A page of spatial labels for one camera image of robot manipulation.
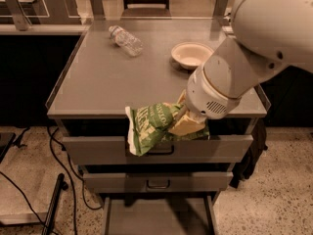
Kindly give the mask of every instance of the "bottle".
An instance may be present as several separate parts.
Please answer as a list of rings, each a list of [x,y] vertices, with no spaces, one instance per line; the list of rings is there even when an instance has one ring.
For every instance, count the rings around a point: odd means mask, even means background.
[[[110,39],[120,46],[129,56],[136,57],[143,52],[143,43],[126,31],[124,28],[115,25],[109,28]]]

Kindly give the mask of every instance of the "drawer handle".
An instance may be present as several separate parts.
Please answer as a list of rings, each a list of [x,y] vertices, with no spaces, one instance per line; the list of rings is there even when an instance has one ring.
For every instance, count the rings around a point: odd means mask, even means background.
[[[152,156],[159,156],[159,155],[172,155],[173,153],[175,152],[175,148],[173,145],[170,146],[170,151],[169,152],[160,152],[160,153],[157,153],[157,152],[148,152],[147,155],[152,155]]]
[[[166,185],[150,185],[149,180],[147,180],[147,188],[153,189],[153,190],[164,190],[167,189],[170,186],[170,180],[167,180]]]

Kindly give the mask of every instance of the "chair seat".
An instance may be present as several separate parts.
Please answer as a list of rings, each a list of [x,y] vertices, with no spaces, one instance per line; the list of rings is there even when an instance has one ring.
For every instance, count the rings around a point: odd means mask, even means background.
[[[121,17],[148,18],[148,17],[171,17],[169,10],[163,8],[130,8],[123,11]]]

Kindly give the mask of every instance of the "speckled floor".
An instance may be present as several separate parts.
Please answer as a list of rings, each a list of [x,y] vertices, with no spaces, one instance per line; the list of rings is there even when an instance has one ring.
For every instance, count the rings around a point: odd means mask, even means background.
[[[0,127],[0,132],[22,130]],[[267,128],[268,151],[264,153],[253,176],[238,189],[229,187],[214,205],[220,234],[313,234],[313,128]],[[28,196],[37,212],[48,210],[55,181],[65,173],[49,150],[45,127],[32,127],[22,142],[26,147],[12,147],[0,164]],[[54,144],[56,154],[68,167],[66,153]],[[30,212],[22,195],[0,177],[0,214]],[[81,182],[74,178],[77,194],[78,234],[100,234],[103,211],[88,210],[81,195]],[[90,206],[98,203],[85,191]],[[56,214],[55,231],[74,234],[72,226],[72,191],[62,192]],[[41,234],[40,225],[0,228],[1,235]]]

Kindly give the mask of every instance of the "clear water bottle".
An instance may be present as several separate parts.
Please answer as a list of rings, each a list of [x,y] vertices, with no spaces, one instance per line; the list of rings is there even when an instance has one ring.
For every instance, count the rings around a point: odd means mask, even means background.
[[[111,40],[120,46],[129,56],[136,57],[143,52],[143,43],[121,26],[115,25],[109,28]]]

